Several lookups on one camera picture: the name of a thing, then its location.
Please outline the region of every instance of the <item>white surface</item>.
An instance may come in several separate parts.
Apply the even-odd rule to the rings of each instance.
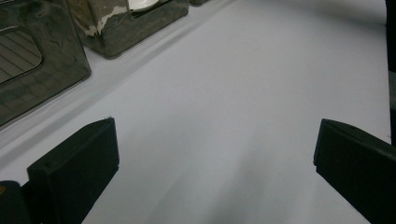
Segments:
[[[368,223],[312,161],[324,118],[390,142],[385,1],[313,2],[212,0],[116,60],[88,50],[92,77],[1,132],[0,179],[112,116],[120,170],[84,223]]]
[[[151,8],[159,0],[128,0],[129,8],[133,11],[144,11]]]

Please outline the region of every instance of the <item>transparent box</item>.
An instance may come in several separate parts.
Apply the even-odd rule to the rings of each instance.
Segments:
[[[112,59],[186,16],[189,0],[160,0],[155,6],[133,12],[128,0],[67,0],[84,46]]]
[[[0,126],[90,73],[64,0],[0,0]]]

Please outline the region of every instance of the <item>clear plastic container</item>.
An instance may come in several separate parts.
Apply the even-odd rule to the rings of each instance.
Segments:
[[[90,73],[64,0],[0,0],[0,126]]]
[[[67,0],[83,45],[111,59],[189,13],[189,0],[130,10],[128,0]]]

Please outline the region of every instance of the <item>white table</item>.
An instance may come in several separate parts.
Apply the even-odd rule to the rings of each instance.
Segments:
[[[321,119],[389,140],[385,1],[212,0],[0,132],[0,179],[115,118],[84,223],[368,223],[321,176]]]

